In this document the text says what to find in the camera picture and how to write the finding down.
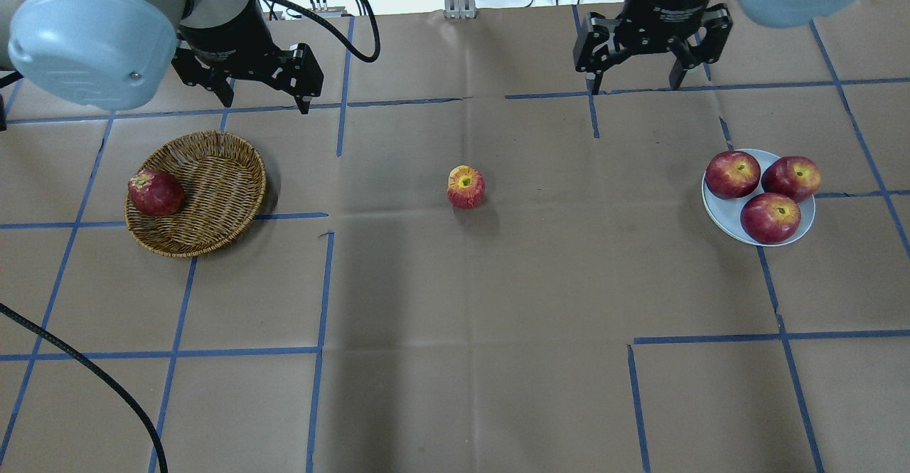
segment apple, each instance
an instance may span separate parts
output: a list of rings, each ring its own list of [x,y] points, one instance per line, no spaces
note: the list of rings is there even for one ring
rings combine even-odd
[[[796,233],[803,214],[792,198],[774,192],[759,194],[740,213],[742,230],[760,243],[780,243]]]
[[[765,192],[786,195],[796,203],[812,197],[822,184],[822,172],[805,156],[781,156],[761,175]]]
[[[715,155],[705,171],[708,190],[719,198],[741,198],[751,194],[761,179],[761,167],[747,152]]]
[[[466,165],[459,165],[449,172],[449,202],[458,208],[469,210],[481,204],[483,192],[487,185],[483,182],[483,175],[477,169]]]
[[[180,181],[165,171],[142,169],[127,184],[129,200],[140,213],[160,217],[179,210],[186,198]]]

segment woven basket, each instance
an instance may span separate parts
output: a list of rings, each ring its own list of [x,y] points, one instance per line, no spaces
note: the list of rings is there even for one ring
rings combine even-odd
[[[224,132],[195,132],[171,140],[140,169],[179,179],[186,192],[173,215],[140,213],[127,194],[127,230],[143,247],[172,258],[204,255],[244,232],[266,193],[266,168],[253,146]]]

